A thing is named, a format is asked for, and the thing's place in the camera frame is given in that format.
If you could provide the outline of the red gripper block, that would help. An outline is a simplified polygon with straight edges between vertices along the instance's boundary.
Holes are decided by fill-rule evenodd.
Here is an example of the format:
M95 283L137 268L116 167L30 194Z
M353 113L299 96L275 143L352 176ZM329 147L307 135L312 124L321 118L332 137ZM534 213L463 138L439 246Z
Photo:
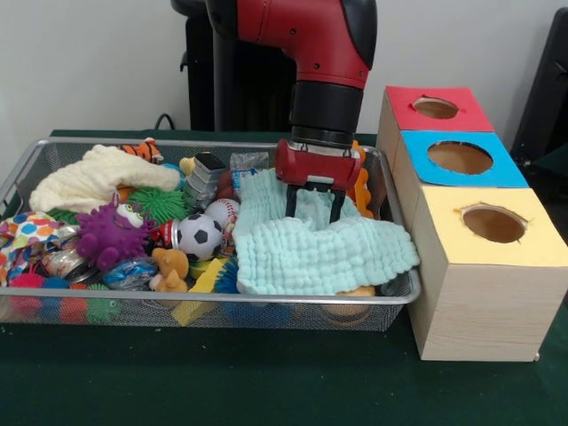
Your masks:
M297 193L307 183L351 189L359 176L362 159L357 150L297 144L281 139L276 148L276 176L287 184L286 217L296 215ZM338 221L345 191L333 190L329 223Z

